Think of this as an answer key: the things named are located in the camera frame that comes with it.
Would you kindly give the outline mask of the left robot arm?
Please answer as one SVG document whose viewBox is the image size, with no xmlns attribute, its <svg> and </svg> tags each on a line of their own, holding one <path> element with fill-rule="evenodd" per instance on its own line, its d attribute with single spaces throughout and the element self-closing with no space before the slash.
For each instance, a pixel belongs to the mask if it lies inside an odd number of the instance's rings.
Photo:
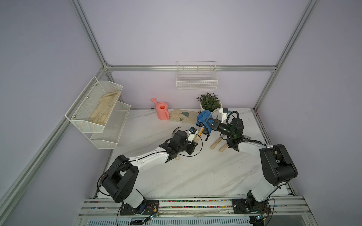
<svg viewBox="0 0 362 226">
<path fill-rule="evenodd" d="M 105 195 L 110 196 L 116 203 L 124 202 L 134 209 L 144 208 L 147 200 L 134 188 L 138 174 L 168 163 L 182 152 L 192 157 L 198 145 L 195 142 L 198 136 L 194 127 L 187 131 L 178 130 L 153 151 L 130 158 L 125 155 L 118 156 L 98 179 L 97 189 L 104 188 Z"/>
</svg>

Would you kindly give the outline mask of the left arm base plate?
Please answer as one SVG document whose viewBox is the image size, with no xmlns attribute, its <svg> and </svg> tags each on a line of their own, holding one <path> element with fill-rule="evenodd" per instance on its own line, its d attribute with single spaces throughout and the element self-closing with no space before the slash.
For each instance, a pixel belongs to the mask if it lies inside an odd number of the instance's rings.
<svg viewBox="0 0 362 226">
<path fill-rule="evenodd" d="M 158 211 L 159 200 L 144 200 L 137 208 L 122 202 L 120 216 L 148 216 Z"/>
</svg>

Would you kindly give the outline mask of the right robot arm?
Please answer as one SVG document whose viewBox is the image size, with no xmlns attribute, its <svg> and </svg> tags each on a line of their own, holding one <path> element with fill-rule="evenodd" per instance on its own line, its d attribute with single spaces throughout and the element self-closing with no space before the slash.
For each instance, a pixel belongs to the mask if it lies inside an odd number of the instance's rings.
<svg viewBox="0 0 362 226">
<path fill-rule="evenodd" d="M 225 136 L 229 149 L 245 152 L 258 157 L 261 161 L 263 177 L 259 183 L 248 191 L 245 199 L 234 199 L 236 213 L 270 213 L 267 207 L 270 196 L 281 186 L 296 178 L 298 171 L 282 144 L 267 145 L 243 134 L 244 124 L 240 118 L 231 122 L 221 122 L 219 119 L 207 120 L 211 130 Z"/>
</svg>

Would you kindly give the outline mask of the blue microfibre rag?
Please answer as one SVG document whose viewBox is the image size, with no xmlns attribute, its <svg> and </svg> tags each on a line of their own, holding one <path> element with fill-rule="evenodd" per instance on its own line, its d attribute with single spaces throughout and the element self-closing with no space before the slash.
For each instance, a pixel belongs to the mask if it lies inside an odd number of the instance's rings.
<svg viewBox="0 0 362 226">
<path fill-rule="evenodd" d="M 199 136 L 201 136 L 201 134 L 205 134 L 206 135 L 205 141 L 207 141 L 210 137 L 210 134 L 212 132 L 211 129 L 212 124 L 213 124 L 213 117 L 212 113 L 209 110 L 202 111 L 197 116 L 196 125 L 201 128 Z"/>
</svg>

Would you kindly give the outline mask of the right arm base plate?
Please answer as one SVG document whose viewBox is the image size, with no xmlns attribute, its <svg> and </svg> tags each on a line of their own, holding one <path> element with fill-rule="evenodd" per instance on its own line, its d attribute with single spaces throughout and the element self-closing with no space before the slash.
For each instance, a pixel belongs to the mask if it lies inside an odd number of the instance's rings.
<svg viewBox="0 0 362 226">
<path fill-rule="evenodd" d="M 253 199 L 232 199 L 235 214 L 270 214 L 272 212 L 268 201 L 257 202 Z"/>
</svg>

